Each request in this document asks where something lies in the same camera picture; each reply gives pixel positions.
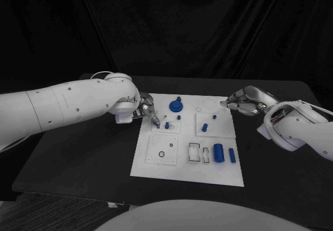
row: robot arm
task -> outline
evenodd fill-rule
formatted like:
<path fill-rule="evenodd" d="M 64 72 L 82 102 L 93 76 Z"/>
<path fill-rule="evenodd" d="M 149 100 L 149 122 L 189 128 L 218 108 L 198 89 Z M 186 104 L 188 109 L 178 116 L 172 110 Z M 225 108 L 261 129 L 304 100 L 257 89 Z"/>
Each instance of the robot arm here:
<path fill-rule="evenodd" d="M 152 96 L 140 94 L 130 76 L 121 73 L 107 75 L 105 79 L 72 81 L 3 94 L 0 112 L 0 152 L 25 137 L 107 112 L 116 115 L 117 123 L 149 116 L 160 124 Z"/>
<path fill-rule="evenodd" d="M 333 161 L 333 122 L 312 109 L 309 103 L 280 102 L 263 89 L 248 86 L 221 105 L 250 116 L 264 112 L 264 123 L 258 128 L 264 137 L 273 139 L 289 151 L 297 150 L 307 143 Z"/>

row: blue object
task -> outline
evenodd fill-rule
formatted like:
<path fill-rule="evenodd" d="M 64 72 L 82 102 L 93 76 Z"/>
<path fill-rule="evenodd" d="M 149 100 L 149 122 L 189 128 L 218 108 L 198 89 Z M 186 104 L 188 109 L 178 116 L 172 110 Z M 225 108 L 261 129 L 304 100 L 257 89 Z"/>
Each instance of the blue object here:
<path fill-rule="evenodd" d="M 229 148 L 229 155 L 231 155 L 231 162 L 235 163 L 237 159 L 235 159 L 234 148 Z"/>
<path fill-rule="evenodd" d="M 206 132 L 208 124 L 204 124 L 204 132 Z"/>
<path fill-rule="evenodd" d="M 214 159 L 218 163 L 224 162 L 224 146 L 221 143 L 214 145 Z"/>
<path fill-rule="evenodd" d="M 182 99 L 180 97 L 178 97 L 178 100 L 175 100 L 170 105 L 169 108 L 173 112 L 180 112 L 183 109 L 183 104 L 182 104 Z"/>

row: white board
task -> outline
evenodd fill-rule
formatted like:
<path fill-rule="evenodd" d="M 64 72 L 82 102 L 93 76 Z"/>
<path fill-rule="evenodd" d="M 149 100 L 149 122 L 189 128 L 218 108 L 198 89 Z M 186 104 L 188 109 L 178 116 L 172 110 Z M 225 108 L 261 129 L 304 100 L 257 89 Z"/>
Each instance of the white board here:
<path fill-rule="evenodd" d="M 154 93 L 152 93 L 152 96 L 154 98 L 154 109 L 162 124 L 166 125 L 166 122 L 170 124 L 176 122 L 180 123 L 179 126 L 175 126 L 175 128 L 180 128 L 180 132 L 175 130 L 169 133 L 170 130 L 167 132 L 165 131 L 166 129 L 159 130 L 153 125 L 150 118 L 143 118 L 130 175 L 134 177 L 182 180 L 244 187 L 231 111 L 219 104 L 221 101 L 227 100 L 227 97 Z M 182 97 L 183 110 L 175 113 L 169 109 L 169 104 L 176 100 L 178 96 Z M 215 122 L 216 127 L 224 126 L 224 128 L 228 128 L 221 131 L 221 133 L 215 130 L 216 134 L 212 137 L 198 136 L 196 118 L 199 113 L 208 114 L 199 115 L 199 117 L 204 116 L 204 118 L 211 118 L 216 115 L 216 120 L 209 121 L 212 126 L 208 127 L 208 131 L 212 131 L 209 129 L 215 127 Z M 159 157 L 159 150 L 162 149 L 156 149 L 153 152 L 149 151 L 152 135 L 162 136 L 162 147 L 170 145 L 170 137 L 178 137 L 176 165 L 170 164 L 170 162 L 169 164 L 163 163 L 165 160 L 162 161 L 162 159 L 165 157 Z M 198 143 L 201 145 L 201 162 L 198 163 L 189 162 L 191 143 Z M 214 158 L 214 144 L 216 143 L 224 145 L 225 162 L 222 163 L 216 163 Z M 229 148 L 234 149 L 235 163 L 231 163 Z M 147 157 L 150 155 L 156 158 L 154 163 L 147 162 Z M 209 158 L 209 163 L 204 162 L 204 157 L 205 159 Z"/>

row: table surface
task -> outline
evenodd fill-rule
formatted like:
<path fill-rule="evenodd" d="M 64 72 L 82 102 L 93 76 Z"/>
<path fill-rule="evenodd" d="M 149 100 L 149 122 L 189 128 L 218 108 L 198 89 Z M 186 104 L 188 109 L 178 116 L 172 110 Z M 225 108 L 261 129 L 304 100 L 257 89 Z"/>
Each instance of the table surface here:
<path fill-rule="evenodd" d="M 281 101 L 302 99 L 319 105 L 299 81 L 133 76 L 133 82 L 143 92 L 212 96 L 229 96 L 254 85 Z M 264 115 L 250 117 L 234 111 L 232 116 L 245 187 L 131 177 L 142 119 L 117 124 L 107 113 L 45 133 L 13 190 L 131 205 L 176 199 L 216 201 L 300 225 L 333 228 L 333 162 L 307 145 L 289 152 L 268 141 L 257 132 Z"/>

